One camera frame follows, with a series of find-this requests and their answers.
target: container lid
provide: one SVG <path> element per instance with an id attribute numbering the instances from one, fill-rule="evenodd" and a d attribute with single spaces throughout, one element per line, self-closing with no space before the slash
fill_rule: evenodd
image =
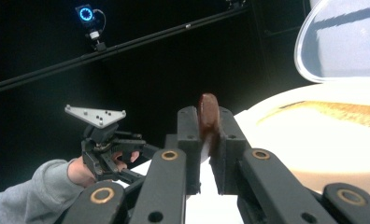
<path id="1" fill-rule="evenodd" d="M 300 30 L 294 59 L 313 82 L 370 83 L 370 0 L 320 0 Z"/>

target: person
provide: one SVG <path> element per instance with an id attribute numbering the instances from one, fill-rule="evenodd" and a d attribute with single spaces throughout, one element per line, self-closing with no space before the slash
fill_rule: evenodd
<path id="1" fill-rule="evenodd" d="M 133 152 L 130 161 L 138 156 L 139 152 Z M 123 161 L 115 162 L 119 170 L 127 168 Z M 31 180 L 0 192 L 0 223 L 54 223 L 93 183 L 94 176 L 82 157 L 47 161 Z"/>

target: blue light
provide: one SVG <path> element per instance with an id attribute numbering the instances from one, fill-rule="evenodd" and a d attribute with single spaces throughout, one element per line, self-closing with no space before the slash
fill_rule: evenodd
<path id="1" fill-rule="evenodd" d="M 83 9 L 80 10 L 79 16 L 84 21 L 91 21 L 93 18 L 93 12 L 88 7 L 84 7 Z"/>

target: gray sleeve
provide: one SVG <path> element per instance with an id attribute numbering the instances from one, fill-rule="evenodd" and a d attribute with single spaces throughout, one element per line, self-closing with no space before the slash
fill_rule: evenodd
<path id="1" fill-rule="evenodd" d="M 0 193 L 0 223 L 54 223 L 84 190 L 67 176 L 70 162 L 41 165 L 31 180 Z"/>

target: triangular white bracket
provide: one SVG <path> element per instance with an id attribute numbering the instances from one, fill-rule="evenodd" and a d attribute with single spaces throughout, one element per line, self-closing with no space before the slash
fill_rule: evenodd
<path id="1" fill-rule="evenodd" d="M 117 122 L 120 119 L 126 117 L 126 111 L 113 111 L 113 110 L 103 110 L 103 109 L 90 109 L 82 107 L 73 107 L 67 105 L 65 107 L 65 112 L 86 121 L 92 126 L 103 129 L 106 126 Z"/>

